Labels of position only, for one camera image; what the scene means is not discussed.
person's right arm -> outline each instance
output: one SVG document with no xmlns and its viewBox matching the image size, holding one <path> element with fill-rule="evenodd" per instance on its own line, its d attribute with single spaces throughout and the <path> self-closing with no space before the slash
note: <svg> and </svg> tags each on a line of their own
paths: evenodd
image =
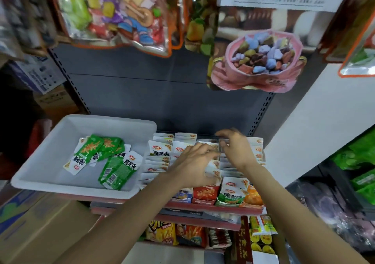
<svg viewBox="0 0 375 264">
<path fill-rule="evenodd" d="M 282 230 L 302 264 L 368 264 L 258 164 L 245 136 L 230 129 L 218 131 L 216 135 L 229 139 L 229 146 L 221 142 L 228 160 L 259 192 L 267 210 L 275 216 L 272 220 L 277 229 Z"/>
</svg>

gray metal shelf back panel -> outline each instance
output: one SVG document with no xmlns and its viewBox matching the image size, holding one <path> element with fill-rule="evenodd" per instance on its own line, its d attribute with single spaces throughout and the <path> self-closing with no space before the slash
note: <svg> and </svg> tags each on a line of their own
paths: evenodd
<svg viewBox="0 0 375 264">
<path fill-rule="evenodd" d="M 91 114 L 153 120 L 160 131 L 213 135 L 236 127 L 252 135 L 274 95 L 210 90 L 209 58 L 186 49 L 167 59 L 132 47 L 93 50 L 60 44 L 53 53 Z"/>
</svg>

white tray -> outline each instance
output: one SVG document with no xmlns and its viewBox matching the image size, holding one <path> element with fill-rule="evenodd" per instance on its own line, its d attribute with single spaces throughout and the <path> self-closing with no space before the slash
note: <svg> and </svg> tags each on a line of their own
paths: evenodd
<svg viewBox="0 0 375 264">
<path fill-rule="evenodd" d="M 131 150 L 143 155 L 156 128 L 156 124 L 148 120 L 68 115 L 21 166 L 11 184 L 20 189 L 129 199 L 139 191 L 137 172 L 120 191 L 115 191 L 107 190 L 98 181 L 105 160 L 95 167 L 86 165 L 75 176 L 63 169 L 63 165 L 72 157 L 79 138 L 91 134 L 120 137 L 132 145 Z"/>
</svg>

blue cartoon shoe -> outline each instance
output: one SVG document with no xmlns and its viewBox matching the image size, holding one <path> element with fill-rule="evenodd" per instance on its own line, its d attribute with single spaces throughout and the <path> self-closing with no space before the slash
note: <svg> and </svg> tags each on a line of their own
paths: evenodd
<svg viewBox="0 0 375 264">
<path fill-rule="evenodd" d="M 153 45 L 154 40 L 147 34 L 141 34 L 139 36 L 139 42 L 143 45 Z"/>
<path fill-rule="evenodd" d="M 120 23 L 117 25 L 118 28 L 124 29 L 125 31 L 128 31 L 129 33 L 133 33 L 133 26 L 129 23 Z"/>
</svg>

yellow plastic package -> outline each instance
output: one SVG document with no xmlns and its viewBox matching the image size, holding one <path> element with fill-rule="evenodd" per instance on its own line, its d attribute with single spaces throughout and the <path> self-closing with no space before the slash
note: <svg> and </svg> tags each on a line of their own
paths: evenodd
<svg viewBox="0 0 375 264">
<path fill-rule="evenodd" d="M 146 229 L 146 239 L 154 242 L 177 245 L 176 225 L 153 220 Z"/>
<path fill-rule="evenodd" d="M 252 235 L 272 235 L 278 232 L 274 228 L 271 218 L 267 215 L 250 217 Z"/>
</svg>

